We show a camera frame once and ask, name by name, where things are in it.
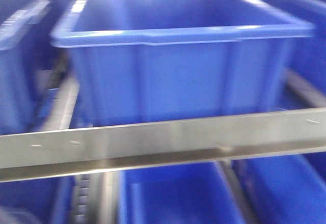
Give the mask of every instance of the blue plastic bin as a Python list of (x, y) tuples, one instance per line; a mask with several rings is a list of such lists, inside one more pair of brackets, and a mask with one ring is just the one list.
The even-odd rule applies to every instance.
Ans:
[(0, 134), (26, 130), (38, 101), (35, 26), (49, 0), (0, 0)]
[(0, 183), (0, 206), (27, 211), (43, 224), (67, 224), (73, 177)]
[(316, 25), (315, 37), (301, 43), (292, 67), (326, 93), (326, 0), (263, 0)]
[(325, 182), (302, 155), (238, 160), (233, 168), (262, 223), (325, 223)]
[(77, 0), (52, 36), (99, 126), (270, 110), (312, 28), (247, 0)]
[[(58, 51), (50, 44), (49, 33), (71, 1), (72, 0), (51, 0), (48, 13), (43, 17), (43, 22), (45, 24), (36, 31), (35, 41), (37, 42), (38, 47), (37, 59), (43, 70), (52, 69), (54, 62), (58, 57)], [(45, 76), (40, 82), (46, 83), (47, 79), (48, 76)]]
[(213, 162), (122, 171), (120, 187), (120, 224), (244, 223)]

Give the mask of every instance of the storage rack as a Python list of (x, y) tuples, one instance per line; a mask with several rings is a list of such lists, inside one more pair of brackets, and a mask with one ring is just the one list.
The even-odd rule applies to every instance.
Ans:
[(326, 151), (326, 97), (297, 74), (288, 77), (287, 86), (315, 108), (67, 129), (78, 95), (68, 76), (43, 131), (0, 136), (0, 181), (83, 174), (71, 223), (116, 223), (116, 171), (218, 160), (243, 216), (257, 223), (229, 160)]

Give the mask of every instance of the blue crate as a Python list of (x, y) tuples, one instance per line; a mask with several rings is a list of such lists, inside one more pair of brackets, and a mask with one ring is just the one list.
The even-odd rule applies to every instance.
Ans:
[(245, 223), (213, 162), (121, 172), (120, 224)]
[(312, 29), (247, 0), (77, 0), (52, 36), (102, 126), (270, 110)]
[[(50, 44), (49, 33), (71, 1), (72, 0), (51, 0), (48, 13), (43, 17), (43, 24), (36, 26), (35, 40), (38, 47), (36, 55), (39, 67), (42, 67), (43, 70), (50, 70), (59, 55), (57, 49)], [(45, 76), (39, 83), (46, 83), (47, 79), (48, 76)]]
[(325, 182), (302, 155), (238, 160), (233, 168), (261, 223), (325, 223)]
[(35, 26), (49, 0), (0, 0), (0, 134), (26, 130), (37, 104)]
[(263, 0), (316, 25), (315, 37), (303, 41), (292, 67), (326, 93), (326, 0)]
[(67, 224), (73, 177), (0, 183), (0, 206), (27, 211), (43, 224)]

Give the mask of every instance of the metal shelf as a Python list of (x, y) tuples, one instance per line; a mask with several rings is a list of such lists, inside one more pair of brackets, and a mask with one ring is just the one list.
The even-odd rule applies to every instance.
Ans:
[[(64, 120), (78, 89), (71, 78), (63, 85)], [(320, 151), (325, 107), (56, 130), (0, 136), (0, 181)]]
[(248, 223), (259, 223), (230, 159), (326, 151), (326, 98), (297, 74), (288, 87), (312, 107), (238, 116), (67, 129), (78, 84), (62, 83), (42, 132), (0, 136), (0, 181), (78, 175), (73, 224), (117, 223), (112, 171), (218, 160)]

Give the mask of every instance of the bin rim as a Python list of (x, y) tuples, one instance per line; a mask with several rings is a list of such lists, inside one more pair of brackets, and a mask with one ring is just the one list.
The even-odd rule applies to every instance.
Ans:
[(117, 45), (168, 45), (190, 43), (230, 42), (240, 39), (311, 37), (315, 26), (260, 0), (251, 2), (284, 24), (186, 27), (173, 29), (74, 31), (88, 0), (75, 0), (51, 32), (57, 47), (91, 47)]
[(37, 24), (47, 13), (50, 0), (33, 0), (0, 23), (0, 50), (12, 48), (25, 35), (30, 25)]

